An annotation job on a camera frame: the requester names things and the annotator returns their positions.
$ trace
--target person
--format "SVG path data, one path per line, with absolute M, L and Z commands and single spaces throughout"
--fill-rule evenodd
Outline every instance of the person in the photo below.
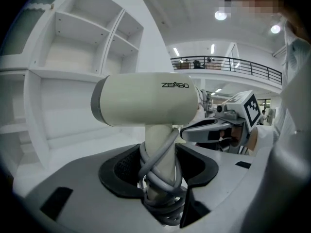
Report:
M 264 115 L 266 112 L 263 110 L 261 113 L 262 115 L 260 115 L 259 125 L 263 125 L 264 120 L 267 119 L 267 116 Z
M 281 14 L 286 19 L 284 25 L 286 60 L 282 73 L 282 89 L 295 77 L 303 67 L 311 66 L 311 39 L 302 23 L 298 12 L 294 9 L 297 4 L 292 0 L 238 0 L 243 7 L 253 12 Z M 245 146 L 250 150 L 250 155 L 255 155 L 264 147 L 272 147 L 283 135 L 295 132 L 293 119 L 284 106 L 280 105 L 279 114 L 273 126 L 256 126 L 250 133 Z M 238 141 L 241 137 L 241 128 L 233 128 L 232 139 Z

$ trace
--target white lab coat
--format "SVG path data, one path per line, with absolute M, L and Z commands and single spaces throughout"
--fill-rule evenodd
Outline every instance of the white lab coat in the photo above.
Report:
M 292 32 L 288 23 L 286 23 L 284 30 L 286 57 L 282 74 L 282 89 L 287 86 L 302 67 L 311 68 L 311 45 L 307 41 L 298 38 Z M 257 143 L 254 151 L 250 151 L 251 155 L 256 154 L 261 148 L 272 147 L 280 137 L 295 132 L 293 119 L 283 103 L 281 103 L 273 126 L 256 126 L 256 128 L 258 130 Z

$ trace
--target ceiling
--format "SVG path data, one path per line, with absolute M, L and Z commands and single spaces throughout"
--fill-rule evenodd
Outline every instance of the ceiling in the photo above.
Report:
M 268 52 L 284 45 L 284 33 L 272 34 L 271 26 L 283 23 L 279 15 L 254 14 L 250 9 L 224 0 L 144 0 L 166 46 L 198 40 L 225 40 L 249 44 Z M 225 10 L 228 18 L 214 14 Z
M 177 43 L 167 46 L 167 51 L 171 58 L 176 58 L 173 48 L 177 48 L 180 57 L 183 56 L 198 56 L 198 55 L 211 55 L 211 45 L 215 44 L 214 56 L 226 56 L 231 42 L 227 41 L 191 41 Z
M 192 79 L 193 83 L 201 88 L 201 79 Z M 271 92 L 269 90 L 265 90 L 262 88 L 254 87 L 251 85 L 246 84 L 240 84 L 240 83 L 233 83 L 233 82 L 224 82 L 224 81 L 218 81 L 218 80 L 205 80 L 205 90 L 208 92 L 215 92 L 217 89 L 221 88 L 222 90 L 218 93 L 221 96 L 224 97 L 231 97 L 239 92 L 242 91 L 249 91 L 253 90 L 254 94 L 262 99 L 268 99 L 271 96 L 279 96 L 278 94 Z

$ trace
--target balcony railing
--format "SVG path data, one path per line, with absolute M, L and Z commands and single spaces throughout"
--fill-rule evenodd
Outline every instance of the balcony railing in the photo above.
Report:
M 186 56 L 171 59 L 175 70 L 212 69 L 248 74 L 282 84 L 282 73 L 258 63 L 221 56 Z

